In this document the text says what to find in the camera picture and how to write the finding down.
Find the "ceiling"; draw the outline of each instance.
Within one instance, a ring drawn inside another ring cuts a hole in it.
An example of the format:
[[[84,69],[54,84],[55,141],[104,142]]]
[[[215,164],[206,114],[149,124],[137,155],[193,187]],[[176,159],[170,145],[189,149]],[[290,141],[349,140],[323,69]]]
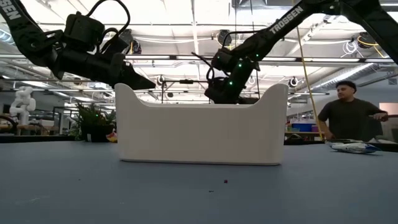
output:
[[[64,30],[65,21],[69,14],[80,11],[82,14],[94,6],[97,0],[21,0],[28,10],[30,16],[43,30]],[[381,1],[386,7],[393,7],[393,1]],[[131,21],[128,26],[132,29],[134,38],[140,43],[143,55],[190,55],[196,52],[200,55],[214,55],[220,48],[216,40],[221,29],[230,31],[264,29],[270,26],[276,19],[283,16],[291,7],[292,1],[285,0],[123,0],[129,9]],[[389,12],[398,19],[398,12]],[[106,27],[120,29],[126,23],[126,13],[116,1],[106,1],[93,13],[92,18],[101,21]],[[9,29],[1,18],[0,31],[9,34]],[[344,16],[328,16],[314,14],[299,25],[298,35],[293,30],[286,35],[284,40],[279,41],[272,48],[268,57],[301,57],[298,40],[302,41],[303,55],[306,58],[375,58],[379,57],[376,50],[383,51],[379,47],[361,49],[355,42],[349,43],[352,37],[357,37],[364,29],[353,24]],[[32,65],[29,61],[21,58],[10,58],[6,54],[19,54],[10,39],[0,34],[3,41],[0,42],[0,72],[9,78],[27,79],[54,79],[46,68]],[[241,44],[248,35],[237,35],[233,37],[231,48]],[[206,80],[207,65],[199,63],[198,60],[129,60],[134,63],[136,72],[149,77],[153,81],[162,75],[166,80]],[[354,69],[361,66],[360,63],[343,63],[335,60],[333,63],[325,61],[308,62],[306,72],[310,84],[327,82],[330,77],[335,78],[336,72],[342,69]],[[263,93],[276,83],[284,83],[296,77],[300,82],[296,89],[291,92],[304,91],[306,84],[302,63],[288,61],[263,62],[261,71],[252,74],[249,79],[246,92],[259,91]],[[76,75],[66,75],[64,79],[73,80]],[[85,78],[83,82],[25,82],[18,85],[34,85],[38,89],[84,89],[86,92],[57,92],[59,97],[67,101],[71,96],[85,97],[87,101],[93,100],[100,103],[112,103],[114,94],[112,92],[89,92],[94,89],[110,90],[109,86],[100,83],[92,83]],[[169,103],[205,103],[208,99],[203,95],[206,83],[183,85],[174,83],[168,91],[173,92],[173,97],[165,95],[164,100]],[[10,87],[13,82],[5,82]],[[148,94],[137,92],[139,97],[146,101],[159,102],[161,95],[158,92]]]

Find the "potted plant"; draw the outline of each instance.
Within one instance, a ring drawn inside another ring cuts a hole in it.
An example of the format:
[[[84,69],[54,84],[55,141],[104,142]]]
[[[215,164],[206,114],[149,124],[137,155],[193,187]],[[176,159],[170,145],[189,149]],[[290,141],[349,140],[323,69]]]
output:
[[[103,115],[94,104],[84,107],[77,104],[79,114],[71,131],[77,139],[89,142],[108,142],[106,136],[113,132],[116,125],[116,112]]]

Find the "man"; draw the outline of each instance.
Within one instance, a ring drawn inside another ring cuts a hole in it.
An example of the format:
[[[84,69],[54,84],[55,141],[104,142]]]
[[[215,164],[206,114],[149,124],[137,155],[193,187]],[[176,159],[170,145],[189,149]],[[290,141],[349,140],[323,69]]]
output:
[[[370,102],[356,99],[356,85],[353,82],[339,82],[336,88],[338,100],[326,104],[318,115],[326,139],[369,141],[375,135],[382,134],[376,133],[375,129],[381,129],[380,121],[388,120],[387,112]]]

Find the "white humanoid robot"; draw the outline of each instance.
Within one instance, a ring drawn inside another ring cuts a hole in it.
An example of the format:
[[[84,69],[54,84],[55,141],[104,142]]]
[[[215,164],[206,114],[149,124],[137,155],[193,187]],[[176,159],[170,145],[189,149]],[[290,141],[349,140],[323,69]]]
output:
[[[10,107],[11,116],[19,116],[19,124],[27,125],[29,123],[29,112],[36,109],[36,101],[31,98],[32,87],[22,86],[15,94],[15,100]]]

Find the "tabletop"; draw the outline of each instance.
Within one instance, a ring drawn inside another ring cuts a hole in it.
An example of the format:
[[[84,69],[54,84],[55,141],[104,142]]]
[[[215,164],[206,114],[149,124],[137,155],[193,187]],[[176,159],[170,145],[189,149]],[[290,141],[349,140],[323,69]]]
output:
[[[398,223],[398,154],[286,146],[280,166],[121,162],[116,144],[0,144],[0,223]]]

